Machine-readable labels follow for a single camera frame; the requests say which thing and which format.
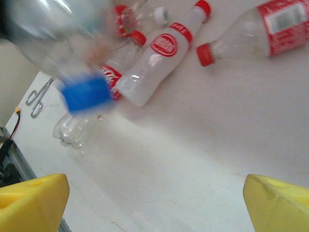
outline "barcode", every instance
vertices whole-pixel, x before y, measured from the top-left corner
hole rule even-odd
[[[293,6],[266,17],[270,34],[276,34],[280,31],[304,23],[307,20],[303,4],[297,3]]]

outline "wall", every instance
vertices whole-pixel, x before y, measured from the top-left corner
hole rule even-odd
[[[37,73],[12,44],[0,44],[0,126],[5,126]]]

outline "coca-cola label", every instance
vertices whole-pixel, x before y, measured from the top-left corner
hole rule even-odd
[[[267,29],[270,56],[309,39],[309,0],[273,0],[257,9]]]
[[[178,51],[178,43],[175,37],[170,34],[159,35],[154,39],[150,47],[165,57],[172,57]]]
[[[120,98],[120,93],[116,89],[116,83],[122,76],[117,70],[115,70],[113,67],[103,64],[100,67],[100,70],[104,74],[105,81],[111,88],[111,96],[113,100],[118,100]]]
[[[193,36],[191,31],[189,31],[188,28],[186,28],[184,25],[180,23],[173,23],[170,28],[173,28],[174,30],[180,32],[188,41],[189,44],[192,43]]]

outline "scissors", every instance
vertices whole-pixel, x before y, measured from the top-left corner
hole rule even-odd
[[[36,118],[37,116],[39,116],[40,112],[43,109],[43,104],[41,102],[42,98],[44,97],[44,95],[46,94],[46,92],[48,91],[50,85],[52,84],[52,82],[54,81],[54,79],[51,77],[49,78],[49,80],[45,83],[45,85],[43,85],[43,87],[40,89],[39,92],[37,92],[36,90],[32,91],[29,96],[26,99],[26,105],[30,106],[34,103],[34,101],[36,99],[38,99],[38,101],[34,104],[32,110],[31,110],[31,117],[32,118]]]

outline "bottle cap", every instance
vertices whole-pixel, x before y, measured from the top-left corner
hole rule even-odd
[[[208,2],[206,2],[205,0],[199,0],[195,6],[201,8],[205,14],[206,14],[206,17],[205,17],[205,20],[203,23],[205,23],[207,21],[207,18],[209,17],[209,15],[211,14],[211,6],[209,5]]]
[[[85,79],[74,85],[66,85],[61,90],[67,108],[73,114],[112,102],[109,86],[102,73],[88,74]]]
[[[154,20],[159,26],[166,25],[169,22],[169,12],[164,6],[155,8]]]
[[[115,6],[115,12],[119,16],[117,20],[117,26],[118,26],[118,34],[119,37],[126,37],[129,35],[129,33],[126,32],[123,25],[123,18],[122,13],[127,8],[125,5],[117,5]]]
[[[131,38],[133,39],[135,44],[140,46],[144,46],[147,41],[146,36],[144,36],[144,34],[138,30],[135,30],[131,33]]]
[[[208,43],[197,47],[197,56],[202,66],[214,64],[214,59],[212,57],[211,49],[209,48]]]

